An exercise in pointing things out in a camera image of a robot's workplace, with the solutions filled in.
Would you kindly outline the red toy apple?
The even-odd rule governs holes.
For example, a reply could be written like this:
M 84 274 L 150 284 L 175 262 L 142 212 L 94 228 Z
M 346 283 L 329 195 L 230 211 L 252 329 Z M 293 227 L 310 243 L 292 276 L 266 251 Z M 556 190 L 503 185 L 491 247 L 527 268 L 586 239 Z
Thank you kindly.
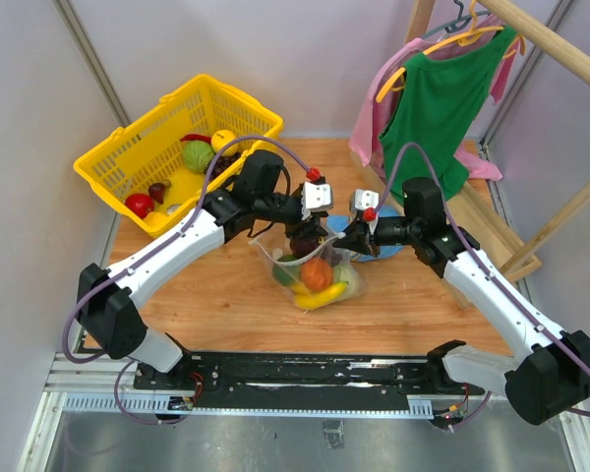
M 125 200 L 125 206 L 138 218 L 145 219 L 154 211 L 154 200 L 148 194 L 136 193 Z

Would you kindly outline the yellow plastic shopping basket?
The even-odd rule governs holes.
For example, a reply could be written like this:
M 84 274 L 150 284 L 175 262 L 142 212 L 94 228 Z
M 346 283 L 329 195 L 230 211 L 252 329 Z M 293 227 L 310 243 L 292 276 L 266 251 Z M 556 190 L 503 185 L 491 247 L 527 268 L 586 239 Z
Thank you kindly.
M 108 206 L 157 238 L 177 224 L 201 194 L 205 175 L 184 164 L 184 144 L 179 141 L 183 136 L 211 136 L 226 129 L 237 137 L 263 135 L 276 140 L 283 128 L 282 117 L 249 94 L 200 74 L 79 157 L 74 170 Z M 155 211 L 166 214 L 169 206 L 181 206 L 166 214 L 168 221 L 163 226 L 149 227 L 125 206 L 125 200 L 132 194 L 145 194 L 151 184 L 163 180 L 169 180 L 172 187 Z

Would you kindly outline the rough orange toy tangerine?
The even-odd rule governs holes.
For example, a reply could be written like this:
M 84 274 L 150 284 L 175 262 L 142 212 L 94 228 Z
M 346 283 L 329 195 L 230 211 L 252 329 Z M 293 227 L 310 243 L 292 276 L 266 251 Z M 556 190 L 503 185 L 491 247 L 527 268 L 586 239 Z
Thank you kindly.
M 320 292 L 333 283 L 333 270 L 323 259 L 310 259 L 302 265 L 301 279 L 309 290 Z

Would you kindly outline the dark purple toy fruit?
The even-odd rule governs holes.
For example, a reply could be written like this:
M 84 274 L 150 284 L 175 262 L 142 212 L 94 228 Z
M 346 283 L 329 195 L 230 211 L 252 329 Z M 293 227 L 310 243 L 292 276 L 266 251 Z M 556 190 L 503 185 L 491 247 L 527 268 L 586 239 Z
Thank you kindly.
M 289 238 L 289 248 L 296 258 L 303 258 L 311 254 L 325 240 L 326 232 L 293 235 Z

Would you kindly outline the white toy garlic bulb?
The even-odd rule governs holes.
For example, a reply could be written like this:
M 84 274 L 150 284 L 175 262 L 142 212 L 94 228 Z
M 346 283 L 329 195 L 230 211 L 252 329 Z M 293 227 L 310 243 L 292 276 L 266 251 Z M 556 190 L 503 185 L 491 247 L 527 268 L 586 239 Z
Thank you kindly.
M 339 297 L 340 300 L 359 296 L 365 290 L 366 286 L 364 279 L 358 271 L 352 265 L 348 264 L 337 265 L 334 268 L 334 281 L 336 283 L 346 283 L 346 288 Z

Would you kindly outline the yellow toy apple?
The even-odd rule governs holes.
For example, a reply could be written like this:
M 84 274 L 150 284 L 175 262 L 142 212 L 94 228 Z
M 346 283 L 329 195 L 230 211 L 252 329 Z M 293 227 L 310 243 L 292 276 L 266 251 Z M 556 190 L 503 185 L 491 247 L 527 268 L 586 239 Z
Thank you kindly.
M 220 152 L 225 148 L 222 153 L 224 156 L 234 155 L 238 152 L 239 144 L 231 145 L 230 143 L 236 138 L 237 136 L 230 130 L 218 130 L 211 136 L 210 145 L 214 152 Z

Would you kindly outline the clear dotted zip top bag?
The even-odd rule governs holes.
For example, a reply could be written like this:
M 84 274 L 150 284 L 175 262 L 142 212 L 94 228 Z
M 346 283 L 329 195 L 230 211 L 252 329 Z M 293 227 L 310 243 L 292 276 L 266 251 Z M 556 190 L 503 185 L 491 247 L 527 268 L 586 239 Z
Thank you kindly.
M 308 312 L 361 296 L 366 283 L 351 253 L 336 248 L 341 232 L 311 241 L 293 241 L 269 231 L 251 241 L 269 275 L 300 310 Z

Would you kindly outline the dark red toy grapes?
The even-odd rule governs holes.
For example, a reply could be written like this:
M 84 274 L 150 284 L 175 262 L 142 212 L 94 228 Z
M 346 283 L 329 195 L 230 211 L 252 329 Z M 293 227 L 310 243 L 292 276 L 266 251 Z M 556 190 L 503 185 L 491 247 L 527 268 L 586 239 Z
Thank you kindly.
M 340 266 L 351 262 L 350 253 L 340 248 L 327 246 L 322 250 L 322 259 L 331 267 Z

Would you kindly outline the blue cartoon print cloth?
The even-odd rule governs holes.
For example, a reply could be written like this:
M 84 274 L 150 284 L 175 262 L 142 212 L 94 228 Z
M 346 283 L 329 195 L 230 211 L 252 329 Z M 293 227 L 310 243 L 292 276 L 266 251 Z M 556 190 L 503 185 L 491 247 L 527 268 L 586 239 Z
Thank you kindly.
M 346 214 L 331 214 L 326 226 L 332 233 L 344 234 L 333 243 L 334 248 L 348 250 L 352 262 L 368 263 L 390 259 L 403 249 L 392 235 L 394 224 L 401 219 L 394 207 L 383 206 L 378 212 L 376 228 Z

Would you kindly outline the wooden clothes rack frame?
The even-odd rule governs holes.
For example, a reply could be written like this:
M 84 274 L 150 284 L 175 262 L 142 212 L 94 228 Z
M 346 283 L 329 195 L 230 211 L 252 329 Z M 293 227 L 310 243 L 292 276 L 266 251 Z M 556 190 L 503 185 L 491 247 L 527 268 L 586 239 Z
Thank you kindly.
M 550 318 L 590 320 L 590 86 L 534 47 L 473 133 L 502 172 L 495 197 L 516 234 L 502 273 Z

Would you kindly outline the grey clothes hanger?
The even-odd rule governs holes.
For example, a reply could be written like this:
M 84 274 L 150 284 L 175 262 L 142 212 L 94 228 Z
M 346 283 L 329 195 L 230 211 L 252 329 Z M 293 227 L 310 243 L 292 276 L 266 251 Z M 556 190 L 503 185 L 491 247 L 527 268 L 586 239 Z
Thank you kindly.
M 421 36 L 422 39 L 427 39 L 440 31 L 444 31 L 448 35 L 460 33 L 464 31 L 466 28 L 474 27 L 481 17 L 488 17 L 491 15 L 491 12 L 489 10 L 476 11 L 474 8 L 471 8 L 468 11 L 468 13 L 465 14 L 465 5 L 462 1 L 453 0 L 453 4 L 458 7 L 457 17 L 451 21 L 448 21 L 436 28 L 433 28 L 425 32 Z

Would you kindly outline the dark toy grapes bunch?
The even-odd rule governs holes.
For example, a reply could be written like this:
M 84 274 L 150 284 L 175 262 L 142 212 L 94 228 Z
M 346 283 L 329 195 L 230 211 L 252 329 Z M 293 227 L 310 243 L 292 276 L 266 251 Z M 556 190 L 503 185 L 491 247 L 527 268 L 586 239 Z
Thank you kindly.
M 209 175 L 209 180 L 214 180 L 223 172 L 225 172 L 232 164 L 234 164 L 241 156 L 240 152 L 225 156 L 223 155 L 215 164 L 212 172 Z

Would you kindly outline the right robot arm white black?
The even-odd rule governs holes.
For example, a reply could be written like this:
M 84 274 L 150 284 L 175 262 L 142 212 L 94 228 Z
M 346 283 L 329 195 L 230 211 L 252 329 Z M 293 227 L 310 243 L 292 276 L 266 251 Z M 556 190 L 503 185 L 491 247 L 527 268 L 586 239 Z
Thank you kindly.
M 505 397 L 535 426 L 589 398 L 590 337 L 564 330 L 515 289 L 452 220 L 433 179 L 409 179 L 403 194 L 403 215 L 382 216 L 378 193 L 355 190 L 353 218 L 336 247 L 372 257 L 383 247 L 412 247 L 419 261 L 482 313 L 511 351 L 501 356 L 449 341 L 428 355 L 428 386 L 438 393 L 459 384 L 477 386 Z

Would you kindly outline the yellow green toy mango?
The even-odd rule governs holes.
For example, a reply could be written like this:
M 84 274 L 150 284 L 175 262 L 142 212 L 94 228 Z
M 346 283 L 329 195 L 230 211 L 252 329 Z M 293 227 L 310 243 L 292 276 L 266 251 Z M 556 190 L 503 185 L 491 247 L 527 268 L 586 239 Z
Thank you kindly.
M 300 265 L 273 265 L 271 275 L 276 282 L 290 287 L 300 281 Z

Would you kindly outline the yellow toy banana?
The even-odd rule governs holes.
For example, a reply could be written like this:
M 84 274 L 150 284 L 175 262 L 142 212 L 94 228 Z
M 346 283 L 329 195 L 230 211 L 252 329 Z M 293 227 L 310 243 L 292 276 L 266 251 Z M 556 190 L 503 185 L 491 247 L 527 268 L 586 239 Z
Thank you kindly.
M 315 310 L 337 301 L 346 292 L 347 288 L 347 282 L 339 281 L 320 292 L 296 295 L 294 304 L 301 310 Z

